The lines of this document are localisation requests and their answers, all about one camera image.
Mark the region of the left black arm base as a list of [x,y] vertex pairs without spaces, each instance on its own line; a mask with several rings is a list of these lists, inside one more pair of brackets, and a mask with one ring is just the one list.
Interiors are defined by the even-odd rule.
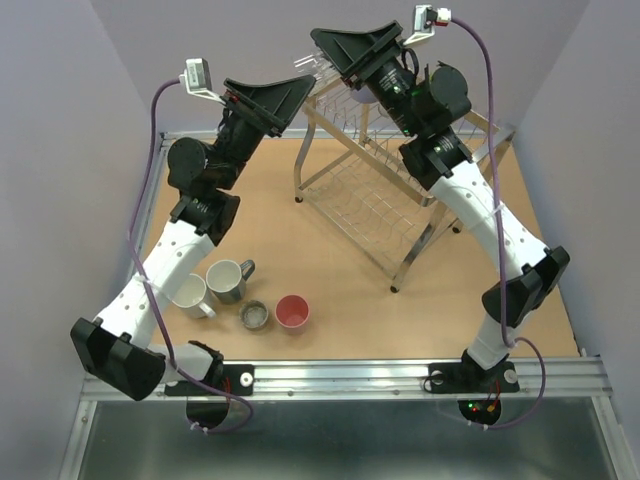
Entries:
[[[253,364],[220,364],[211,367],[202,383],[223,390],[237,396],[251,396],[253,394],[253,378],[255,366]],[[213,396],[213,393],[202,389],[187,380],[180,380],[175,385],[166,385],[164,393],[169,397]]]

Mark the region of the metal wire dish rack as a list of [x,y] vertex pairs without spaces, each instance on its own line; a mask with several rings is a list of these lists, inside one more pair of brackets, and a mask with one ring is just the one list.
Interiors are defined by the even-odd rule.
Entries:
[[[415,47],[407,67],[435,70],[440,63],[421,63]],[[305,101],[307,130],[294,165],[295,199],[333,223],[398,292],[418,256],[462,224],[408,173],[400,147],[409,139],[381,104],[360,104],[352,90],[340,78]],[[511,128],[491,125],[472,107],[452,128],[478,164],[488,156],[488,139],[503,156],[513,137]]]

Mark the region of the clear glass cup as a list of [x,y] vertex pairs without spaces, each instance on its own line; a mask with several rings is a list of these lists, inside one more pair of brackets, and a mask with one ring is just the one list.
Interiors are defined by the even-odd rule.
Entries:
[[320,91],[340,79],[338,71],[319,50],[295,59],[293,66],[298,73],[312,75],[315,78],[313,92]]

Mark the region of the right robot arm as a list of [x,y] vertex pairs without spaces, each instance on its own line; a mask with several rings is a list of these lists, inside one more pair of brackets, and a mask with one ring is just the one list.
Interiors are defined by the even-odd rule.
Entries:
[[570,256],[536,238],[502,202],[499,183],[488,182],[452,125],[471,110],[468,84],[455,67],[440,63],[419,73],[406,65],[412,48],[391,22],[377,30],[315,28],[310,36],[341,80],[367,88],[408,137],[400,155],[408,173],[443,203],[483,247],[497,268],[498,283],[482,296],[485,319],[463,354],[460,378],[482,390],[496,366],[519,341],[530,313],[553,291]]

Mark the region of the grey ceramic mug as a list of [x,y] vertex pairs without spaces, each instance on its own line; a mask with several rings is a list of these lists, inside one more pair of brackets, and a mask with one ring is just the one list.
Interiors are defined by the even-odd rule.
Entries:
[[256,264],[249,259],[242,263],[219,260],[211,265],[205,275],[209,290],[223,304],[240,302],[246,293],[246,282],[254,273]]

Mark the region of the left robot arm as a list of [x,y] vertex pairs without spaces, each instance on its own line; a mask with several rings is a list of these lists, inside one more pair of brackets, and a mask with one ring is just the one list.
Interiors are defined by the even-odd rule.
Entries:
[[179,369],[173,346],[164,353],[150,347],[154,330],[166,328],[161,313],[230,230],[240,205],[230,191],[260,142],[284,133],[315,83],[311,75],[266,85],[227,79],[224,94],[217,95],[182,74],[159,87],[164,92],[180,85],[219,103],[223,118],[215,142],[183,136],[171,145],[168,183],[179,199],[160,239],[147,258],[131,254],[135,273],[111,303],[72,327],[72,343],[89,374],[140,401]]

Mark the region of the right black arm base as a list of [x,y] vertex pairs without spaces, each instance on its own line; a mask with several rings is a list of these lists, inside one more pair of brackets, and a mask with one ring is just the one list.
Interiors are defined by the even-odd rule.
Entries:
[[436,362],[428,365],[428,382],[434,394],[483,394],[498,387],[501,393],[520,391],[515,365],[501,362],[483,370],[473,362]]

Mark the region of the purple plastic cup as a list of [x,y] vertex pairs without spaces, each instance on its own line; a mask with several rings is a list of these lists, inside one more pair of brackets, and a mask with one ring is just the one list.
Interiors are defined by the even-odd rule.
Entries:
[[379,102],[375,94],[368,87],[363,87],[359,90],[352,90],[351,97],[354,101],[360,104],[370,105]]

